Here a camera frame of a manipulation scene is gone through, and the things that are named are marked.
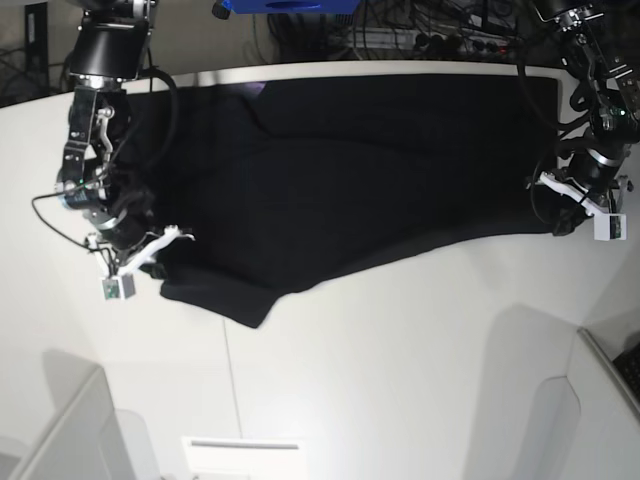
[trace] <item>white tabletop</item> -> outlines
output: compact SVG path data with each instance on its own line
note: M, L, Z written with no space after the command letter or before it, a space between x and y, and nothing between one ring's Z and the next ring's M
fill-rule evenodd
M314 63L185 75L178 83L418 73L514 75L515 68ZM530 74L561 81L562 119L572 118L570 77ZM29 444L51 416L44 353L59 350L104 365L116 406L144 419L161 472L179 480L189 478L181 436L302 440L314 480L507 478L534 392L567 372L575 326L594 324L612 353L621 332L635 328L637 193L625 205L626 242L595 242L590 223L567 238L464 242L287 296L255 331L162 299L145 275L132 300L105 304L94 259L49 232L29 204L53 188L70 102L61 95L0 110L0 437ZM632 178L640 178L636 157L625 164ZM75 238L89 231L55 200L42 212ZM493 461L468 472L478 432Z

